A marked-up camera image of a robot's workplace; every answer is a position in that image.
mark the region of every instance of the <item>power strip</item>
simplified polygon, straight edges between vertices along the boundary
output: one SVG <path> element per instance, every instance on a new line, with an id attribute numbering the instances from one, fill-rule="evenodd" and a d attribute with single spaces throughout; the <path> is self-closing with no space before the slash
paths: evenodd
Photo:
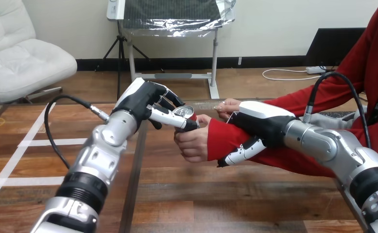
<path id="1" fill-rule="evenodd" d="M 325 73 L 326 67 L 306 67 L 306 73 L 308 74 L 320 74 Z"/>

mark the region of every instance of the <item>white tape line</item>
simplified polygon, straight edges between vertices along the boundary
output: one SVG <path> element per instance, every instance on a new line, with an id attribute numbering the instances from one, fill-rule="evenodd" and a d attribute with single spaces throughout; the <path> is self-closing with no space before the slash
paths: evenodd
<path id="1" fill-rule="evenodd" d="M 37 131 L 39 131 L 40 127 L 43 124 L 43 118 L 45 115 L 46 108 L 43 109 L 42 113 L 37 117 L 36 121 L 34 122 L 33 126 L 30 128 L 29 132 L 24 137 L 23 141 L 31 141 L 33 140 L 34 136 L 36 135 Z M 7 162 L 6 166 L 4 166 L 3 170 L 0 172 L 0 178 L 8 178 L 12 173 L 13 169 L 15 169 L 17 163 L 22 158 L 24 152 L 26 151 L 26 147 L 18 147 L 15 153 L 13 153 L 12 157 Z M 0 188 L 6 182 L 5 179 L 0 180 Z"/>
<path id="2" fill-rule="evenodd" d="M 58 146 L 62 145 L 82 145 L 85 143 L 87 138 L 72 138 L 72 139 L 55 139 L 54 142 Z M 42 147 L 50 146 L 49 140 L 33 140 L 33 141 L 22 141 L 19 147 Z"/>
<path id="3" fill-rule="evenodd" d="M 29 178 L 0 178 L 2 186 L 42 186 L 42 185 L 61 185 L 64 176 L 59 177 L 29 177 Z"/>

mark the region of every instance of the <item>white wall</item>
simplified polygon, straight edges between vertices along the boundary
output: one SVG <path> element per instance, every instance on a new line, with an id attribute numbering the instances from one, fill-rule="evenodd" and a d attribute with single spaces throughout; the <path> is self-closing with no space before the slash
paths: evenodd
<path id="1" fill-rule="evenodd" d="M 116 39 L 106 0 L 23 0 L 37 38 L 76 59 L 101 58 Z M 318 28 L 366 27 L 378 0 L 237 0 L 219 33 L 220 57 L 305 55 Z M 212 38 L 137 37 L 151 58 L 210 57 Z M 117 57 L 117 47 L 109 57 Z"/>

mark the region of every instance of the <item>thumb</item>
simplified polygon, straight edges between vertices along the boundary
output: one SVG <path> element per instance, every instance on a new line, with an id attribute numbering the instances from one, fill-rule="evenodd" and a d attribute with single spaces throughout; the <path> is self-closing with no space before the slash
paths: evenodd
<path id="1" fill-rule="evenodd" d="M 210 116 L 205 115 L 205 114 L 198 115 L 197 119 L 198 119 L 199 123 L 205 123 L 207 125 L 209 124 L 210 120 L 212 120 L 212 118 Z"/>

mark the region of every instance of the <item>black monitor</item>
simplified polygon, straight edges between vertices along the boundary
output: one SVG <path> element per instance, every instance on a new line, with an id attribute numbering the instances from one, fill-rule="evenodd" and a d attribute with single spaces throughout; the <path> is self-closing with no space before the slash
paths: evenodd
<path id="1" fill-rule="evenodd" d="M 305 66 L 338 66 L 365 28 L 320 28 L 305 58 Z"/>

